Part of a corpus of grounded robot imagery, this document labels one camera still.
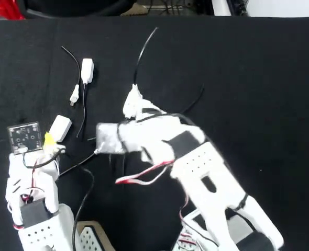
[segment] white connector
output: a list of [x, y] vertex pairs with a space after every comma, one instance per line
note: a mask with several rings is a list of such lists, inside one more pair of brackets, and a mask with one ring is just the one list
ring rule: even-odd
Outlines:
[[92, 59], [83, 59], [81, 66], [81, 79], [84, 85], [92, 82], [94, 62]]
[[127, 119], [135, 118], [137, 113], [141, 113], [143, 96], [138, 90], [137, 84], [133, 84], [123, 106], [123, 114]]
[[74, 91], [70, 97], [71, 106], [73, 106], [79, 99], [79, 85], [75, 85]]
[[62, 142], [71, 127], [71, 120], [61, 115], [57, 115], [54, 120], [49, 133], [57, 142]]

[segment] black chair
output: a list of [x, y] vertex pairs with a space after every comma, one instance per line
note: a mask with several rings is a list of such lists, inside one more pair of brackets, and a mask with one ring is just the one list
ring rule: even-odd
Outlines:
[[81, 16], [119, 16], [135, 0], [17, 0], [25, 18], [61, 18]]

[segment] black circuit board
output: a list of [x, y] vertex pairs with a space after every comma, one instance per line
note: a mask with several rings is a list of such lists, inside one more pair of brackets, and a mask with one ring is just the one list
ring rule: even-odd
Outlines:
[[43, 149], [38, 122], [8, 127], [12, 152], [21, 154]]

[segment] black table surface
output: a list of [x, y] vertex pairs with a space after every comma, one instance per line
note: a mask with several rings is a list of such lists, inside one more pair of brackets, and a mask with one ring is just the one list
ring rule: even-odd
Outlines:
[[[83, 111], [80, 103], [72, 109], [69, 97], [78, 73], [61, 45], [95, 63], [85, 131], [91, 138], [98, 122], [123, 120], [136, 59], [154, 27], [137, 80], [143, 96], [177, 112], [204, 84], [187, 115], [279, 228], [284, 250], [309, 248], [309, 18], [134, 17], [0, 21], [0, 250], [21, 250], [4, 199], [6, 127], [39, 121], [47, 131], [57, 114], [69, 117], [62, 171], [95, 147], [75, 138]], [[148, 166], [138, 157], [128, 156], [126, 174]], [[100, 155], [86, 165], [95, 188], [81, 220], [100, 222], [117, 250], [170, 249], [181, 228], [180, 185], [166, 174], [148, 187], [116, 186], [122, 158], [113, 162]], [[81, 170], [65, 175], [60, 202], [75, 212], [89, 184]]]

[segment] white plug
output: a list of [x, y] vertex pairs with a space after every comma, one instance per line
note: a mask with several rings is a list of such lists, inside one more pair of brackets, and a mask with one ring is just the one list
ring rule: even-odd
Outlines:
[[92, 82], [94, 62], [92, 59], [83, 59], [81, 66], [81, 79], [84, 85]]
[[79, 85], [76, 84], [74, 91], [70, 97], [71, 106], [73, 106], [77, 102], [78, 99], [79, 99]]

